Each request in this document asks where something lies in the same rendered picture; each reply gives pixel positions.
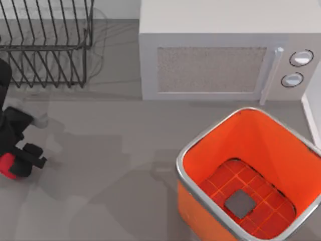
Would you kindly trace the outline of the red and black object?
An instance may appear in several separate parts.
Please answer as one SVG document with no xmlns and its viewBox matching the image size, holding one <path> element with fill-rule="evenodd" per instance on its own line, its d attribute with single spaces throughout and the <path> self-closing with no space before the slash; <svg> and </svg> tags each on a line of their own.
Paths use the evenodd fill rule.
<svg viewBox="0 0 321 241">
<path fill-rule="evenodd" d="M 10 179 L 29 177 L 32 172 L 32 164 L 11 154 L 0 156 L 0 173 Z"/>
</svg>

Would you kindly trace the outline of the microwave oven door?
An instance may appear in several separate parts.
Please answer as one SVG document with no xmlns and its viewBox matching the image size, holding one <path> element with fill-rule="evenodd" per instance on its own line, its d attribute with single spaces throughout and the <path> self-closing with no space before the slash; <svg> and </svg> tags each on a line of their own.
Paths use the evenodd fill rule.
<svg viewBox="0 0 321 241">
<path fill-rule="evenodd" d="M 282 42 L 255 33 L 140 33 L 145 100 L 258 100 Z"/>
</svg>

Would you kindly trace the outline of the flat grey square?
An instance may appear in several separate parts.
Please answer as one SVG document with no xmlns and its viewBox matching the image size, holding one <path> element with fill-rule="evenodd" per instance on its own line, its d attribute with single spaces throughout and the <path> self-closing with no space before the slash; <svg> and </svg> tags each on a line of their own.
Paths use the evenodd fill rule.
<svg viewBox="0 0 321 241">
<path fill-rule="evenodd" d="M 242 189 L 236 190 L 224 202 L 224 206 L 237 218 L 243 219 L 256 206 L 256 202 Z"/>
</svg>

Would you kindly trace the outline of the pale microwave oven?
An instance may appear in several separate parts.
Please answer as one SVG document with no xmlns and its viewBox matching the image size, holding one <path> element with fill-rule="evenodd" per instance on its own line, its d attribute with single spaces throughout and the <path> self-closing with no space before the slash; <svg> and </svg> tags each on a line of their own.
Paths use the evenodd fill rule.
<svg viewBox="0 0 321 241">
<path fill-rule="evenodd" d="M 321 0 L 142 0 L 140 33 L 255 33 L 276 35 L 284 48 L 267 101 L 300 100 L 321 64 Z M 294 67 L 294 52 L 311 50 L 313 60 Z M 304 81 L 285 88 L 285 75 Z"/>
</svg>

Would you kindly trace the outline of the orange bin with metal rim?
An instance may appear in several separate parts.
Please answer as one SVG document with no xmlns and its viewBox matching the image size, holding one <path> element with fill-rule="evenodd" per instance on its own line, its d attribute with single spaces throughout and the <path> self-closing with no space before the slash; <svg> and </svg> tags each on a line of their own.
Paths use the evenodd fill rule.
<svg viewBox="0 0 321 241">
<path fill-rule="evenodd" d="M 262 110 L 241 108 L 179 153 L 178 212 L 200 241 L 288 241 L 321 206 L 321 150 Z M 243 219 L 225 206 L 242 189 Z"/>
</svg>

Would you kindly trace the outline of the round microwave knob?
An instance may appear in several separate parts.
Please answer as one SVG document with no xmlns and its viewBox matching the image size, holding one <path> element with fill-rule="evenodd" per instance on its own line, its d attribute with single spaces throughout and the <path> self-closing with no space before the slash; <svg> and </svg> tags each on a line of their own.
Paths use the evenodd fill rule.
<svg viewBox="0 0 321 241">
<path fill-rule="evenodd" d="M 314 53 L 311 50 L 294 52 L 289 58 L 289 63 L 294 67 L 303 67 L 309 64 L 314 58 Z"/>
<path fill-rule="evenodd" d="M 301 73 L 293 73 L 285 75 L 281 79 L 281 85 L 285 88 L 293 88 L 299 86 L 304 81 L 304 76 Z"/>
</svg>

